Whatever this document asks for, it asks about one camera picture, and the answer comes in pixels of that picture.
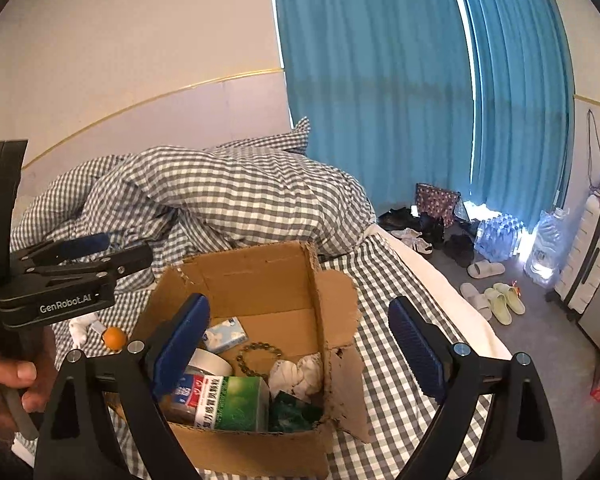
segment beige slipper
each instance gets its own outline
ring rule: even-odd
[[[471,283],[463,283],[460,285],[460,294],[467,300],[467,303],[480,312],[484,319],[487,321],[491,319],[492,314],[489,300],[487,300],[487,297],[484,294],[480,294],[478,289]]]
[[[522,303],[522,301],[520,301],[515,288],[513,288],[511,285],[507,285],[506,283],[494,283],[493,288],[504,294],[504,297],[507,300],[507,305],[509,305],[509,308],[513,312],[516,314],[525,313],[525,305]]]
[[[468,266],[466,271],[472,278],[480,280],[481,278],[488,278],[489,276],[504,274],[504,265],[492,264],[489,260],[481,260]]]
[[[503,325],[511,324],[511,313],[507,308],[507,298],[505,295],[491,287],[484,291],[484,295],[489,300],[491,311],[496,319]]]

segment cardboard box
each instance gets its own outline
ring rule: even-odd
[[[247,342],[220,354],[235,374],[241,375],[235,363],[240,348],[255,341],[279,347],[293,362],[320,352],[324,364],[324,415],[312,431],[246,433],[170,423],[194,466],[251,477],[325,478],[334,426],[369,441],[363,363],[353,341],[360,318],[358,294],[346,274],[320,269],[311,244],[283,242],[201,254],[168,269],[132,337],[146,338],[194,292],[209,299],[210,325],[236,316],[247,333]],[[265,351],[247,356],[248,365],[260,373],[268,373],[275,361]]]

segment white suitcase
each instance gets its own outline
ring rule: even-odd
[[[600,199],[591,195],[555,291],[566,306],[582,314],[599,285]]]

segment blue gripper pad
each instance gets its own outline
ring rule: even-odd
[[[152,392],[156,399],[170,394],[177,386],[208,327],[209,315],[206,296],[192,294],[171,320],[176,326],[154,363]]]
[[[391,300],[387,316],[389,330],[407,359],[418,386],[427,397],[433,397],[438,404],[442,404],[446,398],[445,370],[427,342],[425,332],[430,327],[404,297]]]

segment blue curtain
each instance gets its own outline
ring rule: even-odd
[[[474,101],[456,0],[276,0],[289,106],[311,158],[376,210],[417,182],[469,191]]]
[[[555,0],[465,0],[476,70],[471,200],[533,227],[564,201],[573,70]]]

